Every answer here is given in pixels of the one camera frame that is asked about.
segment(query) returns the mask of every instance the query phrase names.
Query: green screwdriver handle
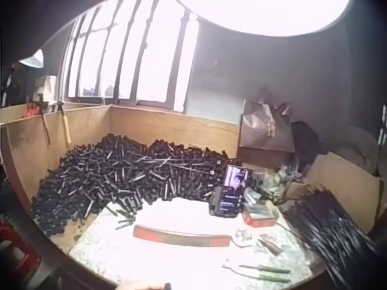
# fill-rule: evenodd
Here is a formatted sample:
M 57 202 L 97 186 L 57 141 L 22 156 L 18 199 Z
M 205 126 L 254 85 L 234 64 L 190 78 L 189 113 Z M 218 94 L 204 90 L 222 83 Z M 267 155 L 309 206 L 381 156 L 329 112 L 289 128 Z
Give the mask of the green screwdriver handle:
M 291 272 L 289 269 L 281 269 L 281 268 L 275 268 L 275 267 L 269 267 L 269 266 L 258 266 L 257 269 L 260 271 L 279 273 L 279 274 L 289 274 Z
M 259 275 L 258 279 L 263 281 L 278 282 L 278 283 L 289 283 L 290 279 L 278 278 L 273 276 Z

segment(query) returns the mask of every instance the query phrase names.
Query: marble surface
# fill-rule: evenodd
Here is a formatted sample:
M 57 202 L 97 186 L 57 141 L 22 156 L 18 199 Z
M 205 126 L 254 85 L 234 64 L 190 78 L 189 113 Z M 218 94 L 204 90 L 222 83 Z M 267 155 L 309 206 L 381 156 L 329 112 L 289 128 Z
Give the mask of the marble surface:
M 248 229 L 253 236 L 266 234 L 284 251 L 273 256 L 260 243 L 238 248 L 233 243 L 228 248 L 199 248 L 175 246 L 141 240 L 132 236 L 133 226 L 115 230 L 118 221 L 104 209 L 70 251 L 70 256 L 96 274 L 117 284 L 127 281 L 170 282 L 174 290 L 196 289 L 286 289 L 312 276 L 309 265 L 315 257 L 304 252 L 296 238 L 276 225 L 254 229 L 245 225 L 242 217 L 221 219 L 208 214 L 203 202 L 174 199 L 172 202 L 144 206 L 138 213 L 136 224 L 168 231 L 197 234 L 229 234 L 237 229 Z M 282 217 L 278 222 L 287 227 Z M 234 273 L 223 268 L 228 259 L 233 265 L 266 265 L 291 269 L 286 277 L 290 283 L 265 282 Z M 245 275 L 257 275 L 251 269 L 238 268 Z

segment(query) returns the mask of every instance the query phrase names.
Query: paper bag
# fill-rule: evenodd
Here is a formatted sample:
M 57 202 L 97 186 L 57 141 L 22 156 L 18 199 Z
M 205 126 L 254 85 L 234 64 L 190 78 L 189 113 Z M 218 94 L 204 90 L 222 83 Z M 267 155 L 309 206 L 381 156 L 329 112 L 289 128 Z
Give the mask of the paper bag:
M 245 100 L 239 147 L 294 153 L 289 117 L 273 105 Z

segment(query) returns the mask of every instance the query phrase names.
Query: hammer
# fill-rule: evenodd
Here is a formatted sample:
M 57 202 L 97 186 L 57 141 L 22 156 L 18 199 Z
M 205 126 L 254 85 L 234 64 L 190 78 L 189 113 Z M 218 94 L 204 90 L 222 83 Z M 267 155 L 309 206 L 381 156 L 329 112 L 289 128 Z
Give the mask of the hammer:
M 43 122 L 43 129 L 44 129 L 44 135 L 46 137 L 46 142 L 47 142 L 47 147 L 51 145 L 51 140 L 50 140 L 50 134 L 48 133 L 48 126 L 47 126 L 47 121 L 45 117 L 45 111 L 47 110 L 48 103 L 44 102 L 43 94 L 38 94 L 39 101 L 36 103 L 39 107 L 39 114 L 42 117 L 42 122 Z
M 65 130 L 65 138 L 67 145 L 71 144 L 71 138 L 70 138 L 70 130 L 68 128 L 68 121 L 67 117 L 65 115 L 65 111 L 63 110 L 63 102 L 58 101 L 58 109 L 60 110 L 60 113 L 62 114 L 62 123 L 63 123 L 63 129 Z

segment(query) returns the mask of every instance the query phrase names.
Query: smartphone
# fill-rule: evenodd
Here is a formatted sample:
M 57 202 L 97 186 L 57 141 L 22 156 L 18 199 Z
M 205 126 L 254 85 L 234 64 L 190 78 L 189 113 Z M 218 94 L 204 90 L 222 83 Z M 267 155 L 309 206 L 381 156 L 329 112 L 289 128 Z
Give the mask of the smartphone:
M 212 214 L 224 218 L 235 218 L 241 211 L 246 179 L 249 171 L 237 166 L 227 166 L 223 185 L 215 192 Z

